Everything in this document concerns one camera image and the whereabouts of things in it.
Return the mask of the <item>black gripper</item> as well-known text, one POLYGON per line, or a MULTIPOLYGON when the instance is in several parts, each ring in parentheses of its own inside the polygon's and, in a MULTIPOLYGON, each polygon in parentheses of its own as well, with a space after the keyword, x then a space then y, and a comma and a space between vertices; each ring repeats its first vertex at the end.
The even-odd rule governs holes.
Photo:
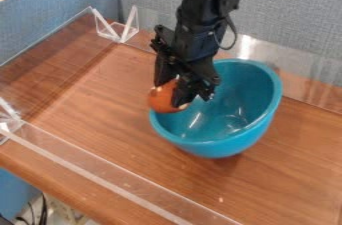
POLYGON ((196 96, 210 99, 220 76, 213 68, 217 44, 213 34, 220 24, 196 25, 186 28, 180 23, 173 30, 156 25, 149 46, 156 52, 153 85, 156 87, 176 79, 170 105, 178 108, 192 102, 196 96))

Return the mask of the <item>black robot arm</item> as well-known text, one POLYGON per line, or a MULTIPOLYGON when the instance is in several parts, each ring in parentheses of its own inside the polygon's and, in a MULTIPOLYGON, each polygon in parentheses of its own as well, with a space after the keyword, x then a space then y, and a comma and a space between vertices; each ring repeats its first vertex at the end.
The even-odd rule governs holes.
POLYGON ((235 31, 229 13, 240 0, 181 0, 176 26, 154 26, 153 87, 148 105, 158 113, 184 110, 194 98, 209 100, 220 77, 213 56, 227 31, 235 31))

